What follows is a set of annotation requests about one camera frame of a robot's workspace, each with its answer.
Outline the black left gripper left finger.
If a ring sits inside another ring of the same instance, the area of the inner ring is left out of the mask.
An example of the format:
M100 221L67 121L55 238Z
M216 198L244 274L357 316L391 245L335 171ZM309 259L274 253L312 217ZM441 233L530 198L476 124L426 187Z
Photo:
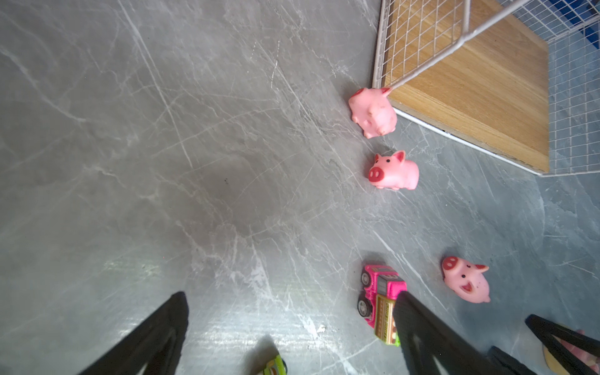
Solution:
M186 294L177 292L83 374L174 374L188 329Z

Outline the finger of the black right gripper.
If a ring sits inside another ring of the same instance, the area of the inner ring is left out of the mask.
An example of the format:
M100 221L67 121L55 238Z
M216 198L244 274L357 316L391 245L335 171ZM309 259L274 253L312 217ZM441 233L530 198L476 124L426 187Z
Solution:
M524 364L496 346L492 346L488 350L487 357L493 364L501 368L504 374L536 375Z
M569 374L599 374L599 340L531 314L526 325Z

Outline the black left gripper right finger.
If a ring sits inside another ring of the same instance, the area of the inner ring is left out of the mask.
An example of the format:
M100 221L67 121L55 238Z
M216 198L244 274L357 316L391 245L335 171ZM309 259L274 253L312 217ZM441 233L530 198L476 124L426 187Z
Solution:
M409 292L396 299L393 317L410 374L507 374L456 334Z

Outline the pink pig toy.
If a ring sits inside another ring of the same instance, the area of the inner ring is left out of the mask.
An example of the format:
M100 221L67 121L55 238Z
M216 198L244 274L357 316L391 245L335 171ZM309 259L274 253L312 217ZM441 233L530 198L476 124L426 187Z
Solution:
M362 128L367 139L395 131L397 114L388 100L390 87L361 88L349 100L351 119Z
M397 151L391 156L376 154L367 178L378 189L412 191L417 188L420 171L414 161L406 159L405 151Z
M469 303L490 303L490 287L484 273L489 267L449 256L442 261L445 284Z

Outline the white wire wooden shelf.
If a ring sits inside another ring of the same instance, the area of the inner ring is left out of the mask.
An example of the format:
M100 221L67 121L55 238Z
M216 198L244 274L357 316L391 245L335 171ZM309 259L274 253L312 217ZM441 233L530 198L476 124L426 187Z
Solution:
M384 1L372 84L531 173L599 171L597 1Z

